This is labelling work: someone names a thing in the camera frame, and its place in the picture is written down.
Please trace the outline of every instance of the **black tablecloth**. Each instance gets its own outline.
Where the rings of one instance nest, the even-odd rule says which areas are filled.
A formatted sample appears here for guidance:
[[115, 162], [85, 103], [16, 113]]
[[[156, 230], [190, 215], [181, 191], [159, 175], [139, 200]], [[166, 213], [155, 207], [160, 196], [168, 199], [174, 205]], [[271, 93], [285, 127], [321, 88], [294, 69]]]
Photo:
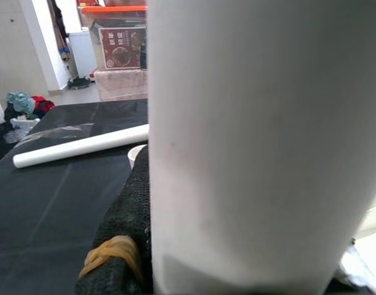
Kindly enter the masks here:
[[146, 101], [58, 106], [31, 134], [56, 132], [43, 132], [0, 161], [0, 294], [73, 293], [97, 227], [129, 176], [132, 146], [21, 170], [12, 157], [146, 123]]

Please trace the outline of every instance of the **red label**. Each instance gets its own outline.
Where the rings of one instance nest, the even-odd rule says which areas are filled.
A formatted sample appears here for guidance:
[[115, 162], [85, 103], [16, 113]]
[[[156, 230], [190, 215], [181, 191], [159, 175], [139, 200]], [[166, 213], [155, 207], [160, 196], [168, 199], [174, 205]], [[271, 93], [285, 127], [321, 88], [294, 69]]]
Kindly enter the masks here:
[[144, 28], [102, 28], [99, 29], [99, 36], [106, 69], [140, 68]]

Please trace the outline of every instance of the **teal fabric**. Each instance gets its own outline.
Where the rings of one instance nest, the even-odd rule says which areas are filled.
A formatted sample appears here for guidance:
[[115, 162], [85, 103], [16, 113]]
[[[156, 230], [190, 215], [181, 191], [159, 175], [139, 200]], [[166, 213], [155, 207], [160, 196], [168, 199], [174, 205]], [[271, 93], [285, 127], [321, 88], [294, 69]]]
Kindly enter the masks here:
[[24, 112], [25, 114], [30, 115], [34, 111], [34, 99], [26, 93], [11, 92], [7, 94], [7, 102], [12, 103], [17, 112]]

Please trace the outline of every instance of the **black mesh fabric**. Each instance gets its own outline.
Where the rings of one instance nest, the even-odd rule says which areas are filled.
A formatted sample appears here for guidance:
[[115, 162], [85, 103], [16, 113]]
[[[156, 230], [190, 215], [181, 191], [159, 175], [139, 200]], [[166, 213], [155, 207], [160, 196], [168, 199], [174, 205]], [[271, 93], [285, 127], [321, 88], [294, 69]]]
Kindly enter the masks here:
[[138, 246], [144, 285], [121, 258], [109, 258], [103, 265], [78, 280], [77, 295], [119, 295], [152, 293], [150, 185], [148, 146], [138, 154], [132, 173], [119, 197], [111, 204], [99, 226], [93, 248], [116, 235], [128, 235]]

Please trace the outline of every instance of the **white tube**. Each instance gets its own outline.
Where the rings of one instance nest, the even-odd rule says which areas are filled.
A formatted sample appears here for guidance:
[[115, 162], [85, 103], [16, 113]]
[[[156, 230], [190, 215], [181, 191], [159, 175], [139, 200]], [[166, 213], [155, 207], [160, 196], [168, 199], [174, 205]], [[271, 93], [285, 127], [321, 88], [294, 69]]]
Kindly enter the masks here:
[[376, 191], [376, 1], [148, 3], [158, 291], [321, 293]]
[[83, 140], [76, 140], [56, 146], [45, 147], [31, 152], [25, 152], [13, 157], [17, 168], [37, 165], [50, 161], [116, 148], [126, 144], [139, 143], [148, 139], [149, 125], [141, 125], [120, 131], [106, 133]]

